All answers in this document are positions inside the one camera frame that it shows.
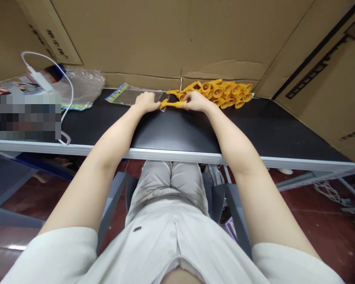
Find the pile of yellow toys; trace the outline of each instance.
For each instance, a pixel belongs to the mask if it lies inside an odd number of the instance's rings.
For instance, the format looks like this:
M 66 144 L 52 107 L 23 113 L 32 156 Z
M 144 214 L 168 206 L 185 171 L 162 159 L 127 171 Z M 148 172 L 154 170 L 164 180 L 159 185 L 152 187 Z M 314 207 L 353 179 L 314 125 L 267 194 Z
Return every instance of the pile of yellow toys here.
M 252 93 L 250 93 L 251 89 L 252 84 L 236 84 L 235 81 L 217 79 L 205 83 L 196 81 L 182 91 L 171 90 L 168 91 L 167 94 L 173 94 L 179 101 L 183 101 L 186 94 L 192 91 L 198 91 L 220 108 L 227 108 L 232 105 L 234 105 L 235 108 L 240 108 L 252 99 Z

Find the floor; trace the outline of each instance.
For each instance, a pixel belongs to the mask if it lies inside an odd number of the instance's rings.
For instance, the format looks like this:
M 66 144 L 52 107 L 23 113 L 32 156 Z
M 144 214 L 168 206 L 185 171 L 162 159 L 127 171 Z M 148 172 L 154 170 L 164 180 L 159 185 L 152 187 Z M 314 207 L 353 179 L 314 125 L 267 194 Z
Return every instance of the floor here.
M 142 160 L 125 160 L 120 163 L 117 171 L 127 172 L 139 178 L 143 163 Z M 295 171 L 294 175 L 303 173 Z M 292 177 L 276 169 L 271 169 L 270 174 L 275 182 Z M 31 178 L 2 207 L 46 220 L 68 184 L 69 182 L 58 178 L 53 178 L 46 184 Z M 353 198 L 340 182 L 331 181 L 331 185 L 342 198 Z M 284 191 L 282 196 L 322 260 L 346 283 L 355 284 L 353 215 L 343 213 L 340 205 L 315 191 L 313 185 Z M 122 195 L 105 236 L 102 250 L 122 231 L 125 217 L 125 195 Z M 28 228 L 0 228 L 0 281 L 38 231 L 38 229 Z

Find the left hand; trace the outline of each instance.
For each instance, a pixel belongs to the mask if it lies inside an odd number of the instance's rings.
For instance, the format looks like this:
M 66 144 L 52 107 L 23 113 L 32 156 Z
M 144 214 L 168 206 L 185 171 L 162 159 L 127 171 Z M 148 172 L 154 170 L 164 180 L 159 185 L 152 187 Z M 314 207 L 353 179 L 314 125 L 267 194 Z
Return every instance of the left hand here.
M 155 103 L 154 100 L 155 93 L 144 92 L 136 98 L 134 106 L 139 108 L 143 113 L 151 112 L 157 110 L 161 105 L 161 102 Z

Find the white shirt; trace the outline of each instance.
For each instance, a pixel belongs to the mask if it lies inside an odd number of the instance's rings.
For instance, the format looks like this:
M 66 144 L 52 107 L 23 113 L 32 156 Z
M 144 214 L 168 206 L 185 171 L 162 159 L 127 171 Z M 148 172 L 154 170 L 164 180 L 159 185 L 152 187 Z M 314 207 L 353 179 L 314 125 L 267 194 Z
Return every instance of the white shirt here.
M 99 258 L 93 229 L 72 227 L 34 238 L 2 283 L 159 284 L 180 266 L 203 283 L 343 283 L 319 259 L 260 243 L 254 262 L 214 221 L 180 200 L 143 208 Z

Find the khaki pants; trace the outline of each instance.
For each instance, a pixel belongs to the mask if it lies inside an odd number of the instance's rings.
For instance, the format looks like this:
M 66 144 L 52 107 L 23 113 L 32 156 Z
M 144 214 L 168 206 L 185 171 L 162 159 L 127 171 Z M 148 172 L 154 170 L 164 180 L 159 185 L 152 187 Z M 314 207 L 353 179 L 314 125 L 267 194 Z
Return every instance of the khaki pants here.
M 125 224 L 147 204 L 164 198 L 184 200 L 209 216 L 204 182 L 197 163 L 146 161 Z

